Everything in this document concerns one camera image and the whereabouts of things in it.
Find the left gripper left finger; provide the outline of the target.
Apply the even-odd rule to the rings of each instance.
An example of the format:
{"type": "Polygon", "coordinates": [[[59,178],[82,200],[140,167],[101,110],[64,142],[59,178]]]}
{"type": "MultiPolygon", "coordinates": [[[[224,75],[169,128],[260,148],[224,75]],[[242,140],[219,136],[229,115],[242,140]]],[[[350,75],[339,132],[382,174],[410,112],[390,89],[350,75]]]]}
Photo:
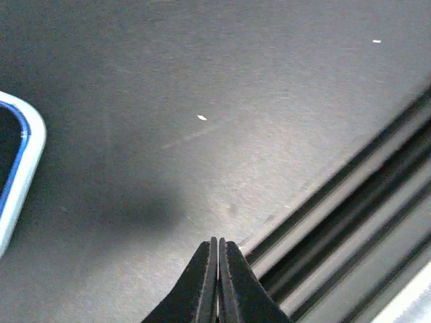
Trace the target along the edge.
{"type": "Polygon", "coordinates": [[[170,293],[143,319],[148,322],[215,322],[218,245],[202,242],[170,293]]]}

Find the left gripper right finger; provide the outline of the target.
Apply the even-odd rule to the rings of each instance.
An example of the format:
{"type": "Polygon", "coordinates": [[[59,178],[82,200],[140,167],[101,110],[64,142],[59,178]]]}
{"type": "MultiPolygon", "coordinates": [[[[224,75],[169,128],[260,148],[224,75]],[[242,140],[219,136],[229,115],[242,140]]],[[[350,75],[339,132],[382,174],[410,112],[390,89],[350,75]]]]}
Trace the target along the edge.
{"type": "Polygon", "coordinates": [[[239,247],[219,242],[219,321],[291,322],[269,297],[239,247]]]}

